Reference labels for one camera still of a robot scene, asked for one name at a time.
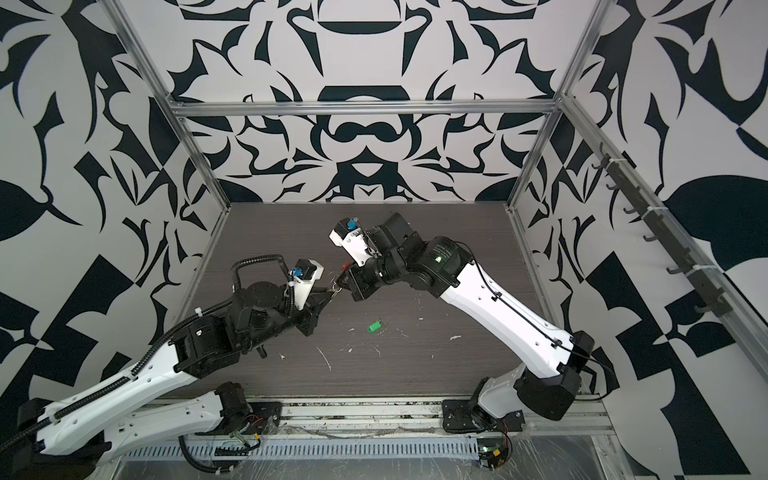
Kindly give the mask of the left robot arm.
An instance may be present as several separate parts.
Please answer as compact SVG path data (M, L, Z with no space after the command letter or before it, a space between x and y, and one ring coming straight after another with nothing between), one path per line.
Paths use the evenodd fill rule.
M240 434L253 409L243 387L224 382L176 405L151 401L238 363L287 330L309 336L334 297L329 288L257 282L163 334L132 366L67 399L33 399L18 412L13 479L85 479L97 467L156 441Z

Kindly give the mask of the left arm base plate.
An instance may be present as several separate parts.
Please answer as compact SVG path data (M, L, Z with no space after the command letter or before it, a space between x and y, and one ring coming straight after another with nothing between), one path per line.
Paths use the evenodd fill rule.
M239 433L263 434L280 425L283 403L279 401L249 402L248 407L235 416Z

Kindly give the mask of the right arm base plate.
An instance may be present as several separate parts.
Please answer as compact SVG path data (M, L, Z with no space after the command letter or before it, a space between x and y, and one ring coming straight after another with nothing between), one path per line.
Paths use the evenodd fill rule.
M441 402L442 428L449 434L522 432L525 417L521 410L495 418L471 400L445 399Z

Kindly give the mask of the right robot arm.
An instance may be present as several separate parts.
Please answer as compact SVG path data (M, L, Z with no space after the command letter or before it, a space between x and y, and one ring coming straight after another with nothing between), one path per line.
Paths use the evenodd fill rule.
M467 401L476 428L523 409L559 421L573 405L592 337L544 320L493 281L467 245L445 236L424 240L398 213L369 229L344 218L329 238L351 258L339 282L355 301L405 283L469 315L520 359L516 369L482 380Z

